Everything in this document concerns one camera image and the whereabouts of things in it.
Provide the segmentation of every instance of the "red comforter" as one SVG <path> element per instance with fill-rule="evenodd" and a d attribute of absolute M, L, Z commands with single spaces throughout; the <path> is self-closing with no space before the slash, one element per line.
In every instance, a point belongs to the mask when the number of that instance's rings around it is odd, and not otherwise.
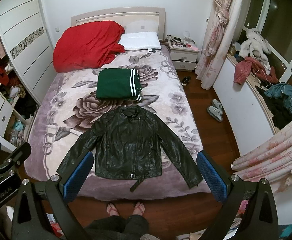
<path fill-rule="evenodd" d="M 58 40 L 53 56 L 59 73 L 76 69 L 98 68 L 125 52 L 117 42 L 124 28 L 113 21 L 91 22 L 70 27 Z"/>

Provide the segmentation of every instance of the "purple floral blanket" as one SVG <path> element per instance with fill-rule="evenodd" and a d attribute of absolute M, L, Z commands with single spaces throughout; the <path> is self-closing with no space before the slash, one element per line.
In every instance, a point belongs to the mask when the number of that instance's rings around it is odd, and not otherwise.
<path fill-rule="evenodd" d="M 140 75 L 142 101 L 96 98 L 99 72 L 104 68 L 135 68 Z M 165 46 L 156 53 L 137 50 L 121 53 L 99 69 L 59 73 L 35 117 L 29 140 L 32 147 L 25 161 L 27 174 L 47 180 L 56 170 L 78 136 L 104 113 L 118 106 L 138 104 L 157 114 L 185 144 L 193 159 L 203 149 L 188 101 Z M 205 181 L 189 189 L 183 177 L 162 151 L 162 176 L 146 179 L 130 192 L 134 180 L 111 180 L 95 176 L 95 165 L 79 195 L 110 201 L 116 199 L 160 199 L 210 192 Z"/>

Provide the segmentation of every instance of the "jacket sleeve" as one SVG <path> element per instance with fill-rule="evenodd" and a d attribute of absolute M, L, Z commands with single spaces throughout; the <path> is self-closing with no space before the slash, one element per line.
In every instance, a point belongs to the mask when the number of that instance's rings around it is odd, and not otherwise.
<path fill-rule="evenodd" d="M 70 148 L 65 158 L 59 165 L 57 173 L 62 174 L 69 165 L 75 163 L 77 158 L 82 153 L 92 151 L 95 148 L 96 143 L 102 138 L 106 129 L 106 125 L 107 117 L 104 114 L 93 123 L 92 127 L 89 130 L 87 130 L 78 137 L 77 141 Z"/>
<path fill-rule="evenodd" d="M 154 116 L 158 125 L 159 142 L 167 157 L 183 176 L 189 188 L 197 186 L 203 177 L 190 153 L 179 137 L 162 120 Z"/>

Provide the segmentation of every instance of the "window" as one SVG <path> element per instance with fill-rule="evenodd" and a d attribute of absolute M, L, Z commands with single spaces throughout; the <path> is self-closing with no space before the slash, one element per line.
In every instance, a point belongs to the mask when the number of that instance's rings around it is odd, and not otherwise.
<path fill-rule="evenodd" d="M 289 0 L 251 0 L 243 31 L 257 28 L 272 47 L 268 61 L 281 82 L 292 85 L 292 3 Z"/>

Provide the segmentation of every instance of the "wooden floor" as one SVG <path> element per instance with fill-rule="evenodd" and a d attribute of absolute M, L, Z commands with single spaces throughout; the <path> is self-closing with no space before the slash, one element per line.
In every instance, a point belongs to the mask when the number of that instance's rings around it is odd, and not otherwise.
<path fill-rule="evenodd" d="M 208 115 L 206 109 L 212 99 L 218 99 L 213 88 L 204 90 L 201 82 L 196 80 L 193 72 L 178 72 L 180 79 L 191 76 L 190 83 L 184 87 L 190 108 L 199 131 L 204 150 L 231 173 L 230 164 L 239 157 L 237 144 L 227 116 L 223 115 L 221 123 Z M 175 236 L 196 232 L 206 228 L 218 213 L 221 205 L 214 200 L 211 193 L 197 193 L 183 197 L 163 200 L 143 201 L 146 207 L 145 218 L 150 224 L 150 233 L 161 240 L 174 240 Z M 127 218 L 133 211 L 135 201 L 114 201 L 119 213 Z M 44 203 L 46 211 L 50 207 Z M 86 226 L 92 220 L 107 217 L 106 203 L 93 198 L 78 197 L 69 204 L 75 217 Z"/>

